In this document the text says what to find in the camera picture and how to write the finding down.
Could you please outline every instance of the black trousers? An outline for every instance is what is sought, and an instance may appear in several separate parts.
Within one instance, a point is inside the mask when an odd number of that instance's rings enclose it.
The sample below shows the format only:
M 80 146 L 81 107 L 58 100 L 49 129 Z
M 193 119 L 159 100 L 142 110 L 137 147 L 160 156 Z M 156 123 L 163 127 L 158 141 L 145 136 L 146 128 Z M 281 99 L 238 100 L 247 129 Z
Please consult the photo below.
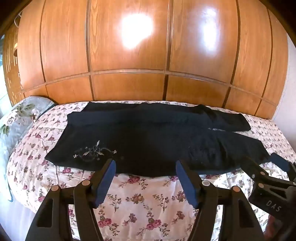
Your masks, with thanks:
M 222 174 L 246 156 L 258 164 L 269 157 L 259 140 L 232 132 L 250 130 L 242 114 L 203 105 L 90 102 L 67 118 L 45 157 L 59 166 L 96 171 L 113 158 L 117 173 L 157 177 L 175 175 L 180 159 L 199 174 Z

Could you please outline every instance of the wood grain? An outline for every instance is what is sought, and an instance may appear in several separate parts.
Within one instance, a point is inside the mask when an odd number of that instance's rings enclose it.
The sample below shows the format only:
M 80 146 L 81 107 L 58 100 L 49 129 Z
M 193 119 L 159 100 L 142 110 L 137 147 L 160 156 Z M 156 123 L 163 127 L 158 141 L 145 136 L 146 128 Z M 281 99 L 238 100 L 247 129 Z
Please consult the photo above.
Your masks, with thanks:
M 169 76 L 166 100 L 222 107 L 227 89 L 216 83 Z
M 256 116 L 263 119 L 271 119 L 276 111 L 276 106 L 262 100 L 257 110 Z
M 272 26 L 272 59 L 270 73 L 263 97 L 278 104 L 285 85 L 288 66 L 287 33 L 277 18 L 269 11 Z
M 259 97 L 231 88 L 225 108 L 249 115 L 254 115 L 259 102 Z
M 22 12 L 17 39 L 17 57 L 24 90 L 45 82 L 40 56 L 40 24 L 45 0 L 33 0 Z
M 238 0 L 238 3 L 241 36 L 233 84 L 261 96 L 271 58 L 268 12 L 258 0 Z
M 125 24 L 130 17 L 133 21 Z M 152 21 L 152 33 L 140 40 L 146 19 Z M 168 0 L 92 0 L 91 69 L 164 69 L 167 27 Z
M 36 89 L 24 92 L 24 96 L 26 98 L 29 97 L 29 96 L 48 97 L 48 93 L 47 93 L 46 87 L 44 85 L 44 86 L 38 87 Z
M 91 77 L 95 100 L 162 100 L 164 74 L 98 74 Z
M 235 0 L 174 0 L 171 71 L 230 83 L 237 39 Z
M 93 100 L 88 76 L 49 84 L 46 90 L 48 96 L 58 104 Z
M 5 33 L 3 40 L 3 72 L 9 100 L 14 106 L 24 99 L 21 93 L 21 83 L 19 77 L 18 60 L 13 55 L 14 45 L 17 43 L 18 28 L 12 24 Z
M 85 24 L 87 0 L 45 2 L 41 54 L 47 82 L 88 72 Z

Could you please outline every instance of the dark vertical groove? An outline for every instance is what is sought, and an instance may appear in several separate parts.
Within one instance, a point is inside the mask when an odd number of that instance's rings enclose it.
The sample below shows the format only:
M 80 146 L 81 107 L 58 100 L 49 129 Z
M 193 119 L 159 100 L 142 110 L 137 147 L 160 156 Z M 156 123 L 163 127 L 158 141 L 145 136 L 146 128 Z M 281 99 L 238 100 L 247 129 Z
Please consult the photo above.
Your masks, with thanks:
M 163 100 L 166 100 L 167 90 L 168 90 L 168 74 L 165 75 L 165 83 L 163 86 Z
M 271 61 L 272 61 L 272 51 L 273 51 L 273 47 L 274 47 L 274 41 L 273 41 L 273 36 L 272 36 L 272 25 L 271 25 L 270 14 L 269 14 L 268 9 L 266 9 L 266 10 L 267 10 L 267 13 L 268 13 L 269 24 L 270 24 L 270 32 L 271 32 L 271 53 L 270 53 L 270 63 L 269 63 L 269 69 L 268 69 L 267 79 L 266 79 L 265 86 L 264 86 L 264 89 L 263 89 L 263 92 L 262 92 L 262 96 L 261 96 L 262 98 L 263 98 L 263 96 L 264 96 L 264 93 L 265 93 L 265 90 L 266 90 L 266 86 L 267 86 L 267 82 L 268 82 L 268 79 L 269 79 L 269 74 L 270 74 L 270 69 L 271 69 Z M 257 107 L 257 109 L 256 109 L 254 115 L 257 114 L 257 111 L 258 111 L 258 109 L 259 109 L 259 107 L 260 107 L 261 102 L 262 102 L 262 100 L 260 100 L 259 105 L 258 105 L 258 107 Z
M 42 17 L 44 12 L 46 0 L 44 0 L 44 4 L 41 11 L 41 18 L 40 18 L 40 30 L 39 30 L 39 49 L 40 49 L 40 61 L 41 61 L 41 69 L 43 74 L 44 83 L 46 82 L 45 75 L 44 75 L 44 69 L 43 69 L 43 62 L 42 62 L 42 53 L 41 53 L 41 26 L 42 26 Z
M 86 19 L 85 19 L 85 46 L 86 46 L 86 59 L 87 59 L 87 69 L 91 72 L 91 62 L 90 62 L 90 43 L 89 43 L 89 19 L 90 19 L 90 12 L 91 12 L 91 0 L 87 1 L 86 7 Z M 92 86 L 91 74 L 89 75 L 89 85 L 91 88 L 91 96 L 94 99 L 94 90 Z
M 234 68 L 233 68 L 233 72 L 232 72 L 232 76 L 231 76 L 231 80 L 230 80 L 231 85 L 233 83 L 233 79 L 234 79 L 234 76 L 235 76 L 235 71 L 237 70 L 237 61 L 238 61 L 238 58 L 239 58 L 239 44 L 240 44 L 241 21 L 240 21 L 240 11 L 239 11 L 239 2 L 238 2 L 238 0 L 236 0 L 236 4 L 237 4 L 237 26 L 238 26 L 238 30 L 237 30 L 237 54 L 235 56 Z M 224 102 L 222 104 L 222 108 L 225 108 L 226 102 L 227 102 L 228 97 L 229 97 L 230 90 L 231 90 L 231 87 L 229 87 L 227 92 L 226 92 L 225 99 L 224 99 Z
M 173 9 L 174 9 L 174 0 L 169 0 L 168 7 L 168 29 L 167 29 L 167 51 L 166 51 L 166 65 L 165 70 L 170 68 L 170 53 L 172 48 L 172 37 L 173 37 Z

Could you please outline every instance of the screw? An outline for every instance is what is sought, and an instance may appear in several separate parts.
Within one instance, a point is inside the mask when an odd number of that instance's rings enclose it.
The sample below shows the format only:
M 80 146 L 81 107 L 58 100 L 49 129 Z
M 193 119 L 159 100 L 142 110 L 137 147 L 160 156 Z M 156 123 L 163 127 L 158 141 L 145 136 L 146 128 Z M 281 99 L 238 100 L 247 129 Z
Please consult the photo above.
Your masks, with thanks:
M 82 185 L 83 185 L 83 186 L 88 186 L 90 183 L 91 183 L 91 182 L 90 182 L 89 180 L 84 180 L 84 181 L 82 182 Z
M 233 191 L 235 191 L 235 192 L 239 192 L 239 191 L 240 191 L 240 188 L 239 188 L 238 186 L 234 186 L 234 187 L 233 187 Z
M 202 181 L 202 184 L 203 184 L 204 186 L 208 187 L 208 186 L 210 185 L 210 182 L 207 181 L 207 180 L 203 180 L 203 181 Z
M 55 185 L 55 186 L 52 186 L 52 191 L 57 191 L 59 189 L 59 186 Z

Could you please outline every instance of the black garment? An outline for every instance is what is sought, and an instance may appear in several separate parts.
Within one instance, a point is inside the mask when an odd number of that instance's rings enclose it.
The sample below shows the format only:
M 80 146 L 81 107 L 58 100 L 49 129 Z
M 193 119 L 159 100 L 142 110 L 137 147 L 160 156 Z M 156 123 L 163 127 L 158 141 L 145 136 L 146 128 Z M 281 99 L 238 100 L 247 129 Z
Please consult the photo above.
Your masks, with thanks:
M 199 174 L 222 174 L 239 168 L 245 156 L 259 164 L 269 157 L 259 140 L 230 132 L 247 130 L 242 114 L 203 105 L 90 102 L 68 115 L 64 132 L 45 158 L 96 171 L 112 157 L 117 173 L 150 177 L 175 175 L 175 162 L 182 159 Z

